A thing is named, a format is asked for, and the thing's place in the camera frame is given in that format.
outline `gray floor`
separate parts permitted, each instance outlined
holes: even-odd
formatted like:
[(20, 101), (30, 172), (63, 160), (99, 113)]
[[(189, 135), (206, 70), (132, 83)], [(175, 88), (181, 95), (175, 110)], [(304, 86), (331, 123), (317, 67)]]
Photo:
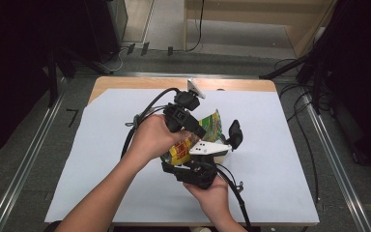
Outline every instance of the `gray floor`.
[[(157, 32), (157, 29), (150, 30), (149, 32), (150, 34), (148, 35), (151, 36), (151, 33)], [(169, 36), (161, 35), (167, 34), (159, 34), (158, 37), (158, 33), (156, 33), (155, 41), (157, 41), (158, 38), (170, 39)], [(213, 39), (214, 38), (205, 38), (204, 47), (213, 48), (213, 46), (207, 45), (209, 44), (208, 41)], [(236, 55), (229, 54), (228, 52), (226, 52), (227, 54), (221, 53), (222, 51), (226, 51), (226, 49), (218, 46), (216, 51), (207, 52), (211, 54), (176, 52), (172, 56), (167, 56), (165, 51), (149, 50), (147, 55), (141, 56), (140, 50), (136, 49), (130, 55), (126, 55), (125, 52), (121, 53), (124, 63), (119, 70), (114, 72), (114, 75), (127, 75), (127, 73), (133, 72), (145, 74), (205, 73), (228, 74), (233, 75), (235, 78), (255, 78), (255, 75), (273, 71), (274, 65), (279, 59), (292, 58), (292, 56), (288, 54), (292, 52), (292, 50), (289, 50), (289, 47), (285, 44), (286, 41), (281, 38), (278, 40), (281, 40), (280, 44), (284, 44), (282, 47), (286, 49), (286, 51), (267, 49), (269, 46), (258, 45), (258, 47), (264, 48), (264, 53), (255, 52), (252, 54)], [(262, 44), (271, 43), (271, 41), (267, 39), (263, 41), (258, 39), (258, 42)], [(163, 46), (167, 47), (168, 44), (169, 43), (163, 43)], [(284, 61), (277, 67), (280, 67), (286, 62), (289, 61)], [(118, 69), (121, 64), (119, 56), (116, 55), (110, 62), (104, 65), (113, 70)], [(53, 195), (63, 166), (71, 150), (74, 135), (79, 125), (81, 112), (87, 104), (96, 78), (99, 77), (97, 73), (87, 67), (79, 64), (76, 64), (76, 67), (77, 75), (75, 79), (71, 80), (68, 84), (59, 112), (38, 153), (22, 192), (14, 204), (3, 231), (44, 231), (46, 227), (43, 220), (50, 204), (51, 196)], [(284, 77), (278, 77), (275, 80), (278, 90), (285, 84), (294, 82), (292, 76), (295, 76), (296, 72), (297, 71), (293, 70), (285, 73)], [(293, 104), (300, 94), (300, 89), (294, 89), (283, 96), (281, 104), (287, 117), (293, 114)], [(0, 150), (0, 200), (2, 194), (10, 184), (12, 177), (21, 163), (47, 111), (47, 103), (48, 95), (45, 95), (36, 103), (33, 110), (18, 126), (5, 147)], [(75, 122), (70, 128), (69, 123), (71, 122), (72, 112), (67, 111), (68, 108), (77, 108), (80, 110)], [(335, 119), (326, 112), (323, 112), (323, 118), (335, 148), (371, 222), (371, 166), (360, 166), (354, 163), (352, 160), (352, 152)], [(306, 135), (309, 137), (311, 148), (315, 156), (321, 198), (320, 204), (317, 205), (321, 222), (317, 226), (309, 228), (307, 231), (357, 231), (348, 205), (344, 200), (342, 191), (328, 163), (327, 155), (306, 111), (300, 114), (300, 121), (303, 124)], [(297, 146), (309, 189), (312, 194), (315, 194), (312, 165), (303, 136), (295, 120), (289, 122), (289, 127)], [(263, 228), (263, 231), (274, 230), (300, 231), (301, 228)]]

